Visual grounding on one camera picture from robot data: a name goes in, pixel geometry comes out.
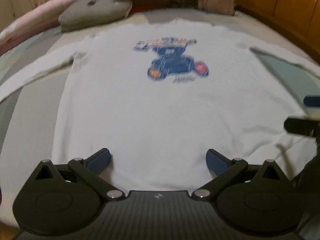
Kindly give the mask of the orange wooden headboard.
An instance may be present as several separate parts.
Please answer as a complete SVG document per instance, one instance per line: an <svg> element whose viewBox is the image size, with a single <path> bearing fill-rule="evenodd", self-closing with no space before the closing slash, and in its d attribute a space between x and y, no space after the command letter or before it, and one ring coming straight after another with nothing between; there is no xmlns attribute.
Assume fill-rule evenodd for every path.
<svg viewBox="0 0 320 240"><path fill-rule="evenodd" d="M236 0L236 7L283 35L319 63L319 0Z"/></svg>

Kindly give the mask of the grey storage bag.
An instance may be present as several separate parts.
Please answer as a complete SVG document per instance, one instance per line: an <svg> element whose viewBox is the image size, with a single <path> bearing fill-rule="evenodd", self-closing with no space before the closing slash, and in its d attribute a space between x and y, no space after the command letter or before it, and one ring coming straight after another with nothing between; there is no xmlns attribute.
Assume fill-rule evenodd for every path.
<svg viewBox="0 0 320 240"><path fill-rule="evenodd" d="M59 16L61 31L71 32L122 20L131 9L131 0L78 0Z"/></svg>

